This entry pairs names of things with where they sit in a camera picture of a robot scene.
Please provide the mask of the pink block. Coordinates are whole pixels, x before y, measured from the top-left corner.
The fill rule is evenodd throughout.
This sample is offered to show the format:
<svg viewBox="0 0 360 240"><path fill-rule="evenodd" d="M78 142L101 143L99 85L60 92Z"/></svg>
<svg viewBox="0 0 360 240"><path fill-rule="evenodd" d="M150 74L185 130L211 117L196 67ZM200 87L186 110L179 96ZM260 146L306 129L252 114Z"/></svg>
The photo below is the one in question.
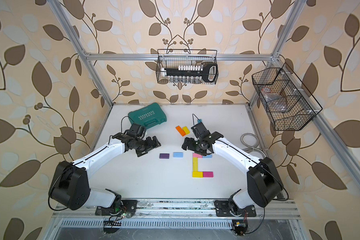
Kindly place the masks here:
<svg viewBox="0 0 360 240"><path fill-rule="evenodd" d="M196 154L196 153L193 153L193 158L202 158L203 156L202 155L199 155L199 154Z"/></svg>

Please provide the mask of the orange long block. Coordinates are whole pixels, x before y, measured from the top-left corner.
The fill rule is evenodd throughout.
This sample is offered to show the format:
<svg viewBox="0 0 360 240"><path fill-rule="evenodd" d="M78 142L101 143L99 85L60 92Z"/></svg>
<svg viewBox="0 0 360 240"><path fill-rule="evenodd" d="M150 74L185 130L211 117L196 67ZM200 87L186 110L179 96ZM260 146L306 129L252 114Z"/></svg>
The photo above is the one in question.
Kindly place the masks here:
<svg viewBox="0 0 360 240"><path fill-rule="evenodd" d="M184 137L186 135L186 132L181 128L180 126L176 127L176 130L179 132L179 134Z"/></svg>

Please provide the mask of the light blue block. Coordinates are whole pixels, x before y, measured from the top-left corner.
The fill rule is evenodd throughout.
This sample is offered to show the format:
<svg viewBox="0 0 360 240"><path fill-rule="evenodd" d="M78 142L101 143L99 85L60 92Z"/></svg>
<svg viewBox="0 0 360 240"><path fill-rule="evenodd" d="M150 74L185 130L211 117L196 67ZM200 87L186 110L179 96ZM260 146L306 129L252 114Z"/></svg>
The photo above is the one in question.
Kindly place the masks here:
<svg viewBox="0 0 360 240"><path fill-rule="evenodd" d="M202 158L212 158L212 154L210 154L210 155L206 155L206 156L202 156Z"/></svg>
<svg viewBox="0 0 360 240"><path fill-rule="evenodd" d="M184 154L182 152L174 152L173 158L183 158Z"/></svg>

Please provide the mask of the magenta block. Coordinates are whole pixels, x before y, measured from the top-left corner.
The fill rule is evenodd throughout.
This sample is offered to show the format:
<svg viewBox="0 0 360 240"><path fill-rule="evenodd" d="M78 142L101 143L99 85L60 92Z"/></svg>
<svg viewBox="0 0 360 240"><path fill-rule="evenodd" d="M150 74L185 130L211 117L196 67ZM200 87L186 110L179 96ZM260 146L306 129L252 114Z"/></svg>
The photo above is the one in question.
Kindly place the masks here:
<svg viewBox="0 0 360 240"><path fill-rule="evenodd" d="M213 178L214 173L213 172L203 172L203 178Z"/></svg>

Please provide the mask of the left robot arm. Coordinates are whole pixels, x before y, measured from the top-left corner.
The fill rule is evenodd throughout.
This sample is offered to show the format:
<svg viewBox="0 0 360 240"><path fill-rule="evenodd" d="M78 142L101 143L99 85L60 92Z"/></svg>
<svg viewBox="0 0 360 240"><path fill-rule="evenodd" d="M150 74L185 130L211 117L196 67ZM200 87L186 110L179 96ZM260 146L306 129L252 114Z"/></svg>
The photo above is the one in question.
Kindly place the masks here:
<svg viewBox="0 0 360 240"><path fill-rule="evenodd" d="M90 188L89 179L109 161L129 150L138 157L161 146L157 137L145 137L146 128L132 124L123 133L110 136L109 141L73 162L62 161L55 170L48 200L55 200L70 210L81 207L110 208L121 196L111 190Z"/></svg>

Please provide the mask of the long yellow-green block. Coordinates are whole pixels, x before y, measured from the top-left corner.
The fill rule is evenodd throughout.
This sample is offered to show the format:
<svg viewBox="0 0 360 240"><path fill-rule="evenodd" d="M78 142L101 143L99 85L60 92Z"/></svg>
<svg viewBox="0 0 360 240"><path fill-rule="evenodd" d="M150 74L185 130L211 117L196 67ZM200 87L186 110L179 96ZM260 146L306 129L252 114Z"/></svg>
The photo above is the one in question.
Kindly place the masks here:
<svg viewBox="0 0 360 240"><path fill-rule="evenodd" d="M198 158L193 158L193 172L197 172L198 171Z"/></svg>

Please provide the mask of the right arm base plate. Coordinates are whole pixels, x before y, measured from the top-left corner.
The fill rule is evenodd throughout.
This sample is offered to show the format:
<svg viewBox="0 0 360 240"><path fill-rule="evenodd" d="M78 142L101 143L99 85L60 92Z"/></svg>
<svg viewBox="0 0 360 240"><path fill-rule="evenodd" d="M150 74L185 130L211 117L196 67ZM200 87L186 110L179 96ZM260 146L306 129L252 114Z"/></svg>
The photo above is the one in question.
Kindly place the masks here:
<svg viewBox="0 0 360 240"><path fill-rule="evenodd" d="M215 200L214 206L217 217L256 217L256 209L254 205L247 206L244 209L236 207L233 201L228 200Z"/></svg>

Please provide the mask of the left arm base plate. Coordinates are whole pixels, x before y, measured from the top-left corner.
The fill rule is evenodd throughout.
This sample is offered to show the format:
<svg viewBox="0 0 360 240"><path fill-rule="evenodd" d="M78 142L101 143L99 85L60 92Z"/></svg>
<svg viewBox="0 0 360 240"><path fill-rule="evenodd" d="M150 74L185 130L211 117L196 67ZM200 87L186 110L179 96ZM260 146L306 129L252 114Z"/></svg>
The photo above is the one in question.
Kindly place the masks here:
<svg viewBox="0 0 360 240"><path fill-rule="evenodd" d="M109 208L97 207L95 215L131 218L137 210L137 203L137 200L119 200Z"/></svg>

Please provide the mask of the purple block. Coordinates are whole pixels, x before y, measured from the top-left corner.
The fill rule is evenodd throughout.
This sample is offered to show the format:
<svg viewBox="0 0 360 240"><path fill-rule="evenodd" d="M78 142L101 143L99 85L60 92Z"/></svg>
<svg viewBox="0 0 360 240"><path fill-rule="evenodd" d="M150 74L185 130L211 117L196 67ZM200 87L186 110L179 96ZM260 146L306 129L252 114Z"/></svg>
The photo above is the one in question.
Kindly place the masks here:
<svg viewBox="0 0 360 240"><path fill-rule="evenodd" d="M169 158L170 158L170 154L160 153L159 158L160 158L160 159L169 159Z"/></svg>

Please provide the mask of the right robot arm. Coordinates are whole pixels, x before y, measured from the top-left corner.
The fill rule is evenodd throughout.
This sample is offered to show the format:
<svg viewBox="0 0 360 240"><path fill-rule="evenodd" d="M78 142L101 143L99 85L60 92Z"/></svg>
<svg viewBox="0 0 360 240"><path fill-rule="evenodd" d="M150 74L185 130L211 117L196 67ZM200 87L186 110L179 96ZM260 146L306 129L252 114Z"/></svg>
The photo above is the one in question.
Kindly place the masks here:
<svg viewBox="0 0 360 240"><path fill-rule="evenodd" d="M228 200L230 211L257 205L265 208L285 188L277 168L268 157L260 159L239 149L218 132L210 133L203 123L191 127L195 138L186 137L183 150L190 150L203 157L216 154L228 160L247 176L247 186L232 194Z"/></svg>

